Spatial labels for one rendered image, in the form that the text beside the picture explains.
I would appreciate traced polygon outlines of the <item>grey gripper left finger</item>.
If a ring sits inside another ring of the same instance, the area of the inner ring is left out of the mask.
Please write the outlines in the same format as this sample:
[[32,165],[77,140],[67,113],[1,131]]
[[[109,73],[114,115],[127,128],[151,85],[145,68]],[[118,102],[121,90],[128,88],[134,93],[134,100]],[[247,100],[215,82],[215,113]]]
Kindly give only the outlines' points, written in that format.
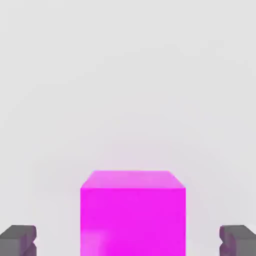
[[37,256],[34,225],[11,225],[0,235],[0,256]]

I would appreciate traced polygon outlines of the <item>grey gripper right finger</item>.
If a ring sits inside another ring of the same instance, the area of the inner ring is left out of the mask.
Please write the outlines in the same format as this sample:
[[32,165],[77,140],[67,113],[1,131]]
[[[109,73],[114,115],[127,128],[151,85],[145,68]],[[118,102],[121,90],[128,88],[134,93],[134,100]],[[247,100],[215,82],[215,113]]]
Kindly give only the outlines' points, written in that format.
[[219,256],[256,256],[256,234],[245,225],[222,225]]

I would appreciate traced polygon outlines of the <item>small magenta cube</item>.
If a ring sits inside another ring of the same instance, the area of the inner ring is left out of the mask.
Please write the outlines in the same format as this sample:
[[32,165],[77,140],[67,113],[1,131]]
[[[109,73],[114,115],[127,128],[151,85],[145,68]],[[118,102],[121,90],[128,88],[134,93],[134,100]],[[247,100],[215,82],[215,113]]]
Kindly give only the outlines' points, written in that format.
[[185,186],[169,171],[93,171],[80,189],[80,256],[186,256]]

